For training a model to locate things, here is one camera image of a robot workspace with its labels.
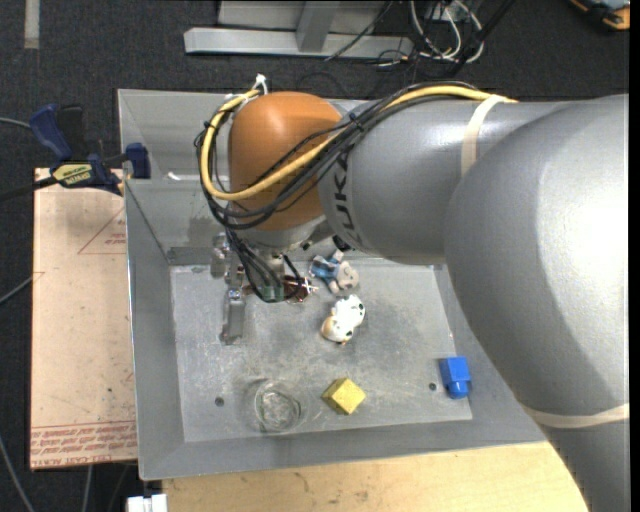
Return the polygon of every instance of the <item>small toy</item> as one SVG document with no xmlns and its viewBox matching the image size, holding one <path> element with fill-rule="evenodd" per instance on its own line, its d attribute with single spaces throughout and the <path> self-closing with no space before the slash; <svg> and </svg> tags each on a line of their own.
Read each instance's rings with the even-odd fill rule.
<svg viewBox="0 0 640 512">
<path fill-rule="evenodd" d="M 351 414 L 367 397 L 366 393 L 351 379 L 337 379 L 322 393 L 329 407 L 341 414 Z"/>
<path fill-rule="evenodd" d="M 331 308 L 331 314 L 323 322 L 320 332 L 328 340 L 344 345 L 364 321 L 365 313 L 364 304 L 358 296 L 349 295 Z"/>
<path fill-rule="evenodd" d="M 349 262 L 342 260 L 343 256 L 344 253 L 340 249 L 336 249 L 328 260 L 322 256 L 316 256 L 309 269 L 309 274 L 322 279 L 334 295 L 340 290 L 354 288 L 360 280 L 358 272 Z"/>
</svg>

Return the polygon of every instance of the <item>wooden board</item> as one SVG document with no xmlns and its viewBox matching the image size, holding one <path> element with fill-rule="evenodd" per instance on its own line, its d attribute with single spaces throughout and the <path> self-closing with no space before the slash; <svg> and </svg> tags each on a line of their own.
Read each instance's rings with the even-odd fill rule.
<svg viewBox="0 0 640 512">
<path fill-rule="evenodd" d="M 124 201 L 34 195 L 32 469 L 135 459 Z"/>
<path fill-rule="evenodd" d="M 171 512 L 585 512 L 549 443 L 163 482 Z"/>
</svg>

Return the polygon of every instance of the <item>gray robot arm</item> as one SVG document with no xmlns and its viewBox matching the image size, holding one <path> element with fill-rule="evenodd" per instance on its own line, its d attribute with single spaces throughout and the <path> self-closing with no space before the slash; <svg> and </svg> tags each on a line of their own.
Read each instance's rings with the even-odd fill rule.
<svg viewBox="0 0 640 512">
<path fill-rule="evenodd" d="M 481 108 L 385 120 L 321 182 L 327 220 L 364 252 L 446 263 L 592 509 L 628 510 L 628 96 L 495 104 L 470 130 Z"/>
</svg>

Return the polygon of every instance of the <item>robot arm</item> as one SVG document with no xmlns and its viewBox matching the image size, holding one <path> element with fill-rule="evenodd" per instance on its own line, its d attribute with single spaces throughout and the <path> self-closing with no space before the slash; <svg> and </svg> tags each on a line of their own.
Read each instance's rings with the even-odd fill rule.
<svg viewBox="0 0 640 512">
<path fill-rule="evenodd" d="M 214 117 L 203 189 L 256 253 L 321 233 L 446 263 L 474 334 L 593 510 L 629 508 L 628 97 L 462 89 L 415 87 L 352 112 L 250 93 L 232 125 L 232 188 L 212 183 Z M 247 148 L 253 163 L 238 163 Z"/>
</svg>

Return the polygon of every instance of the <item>blue block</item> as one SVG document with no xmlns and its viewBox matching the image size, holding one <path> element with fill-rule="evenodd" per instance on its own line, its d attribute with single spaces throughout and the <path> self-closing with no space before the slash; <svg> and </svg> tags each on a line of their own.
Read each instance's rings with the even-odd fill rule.
<svg viewBox="0 0 640 512">
<path fill-rule="evenodd" d="M 449 396 L 454 399 L 464 398 L 469 395 L 469 383 L 471 374 L 464 356 L 447 357 L 439 362 L 442 383 L 447 388 Z"/>
</svg>

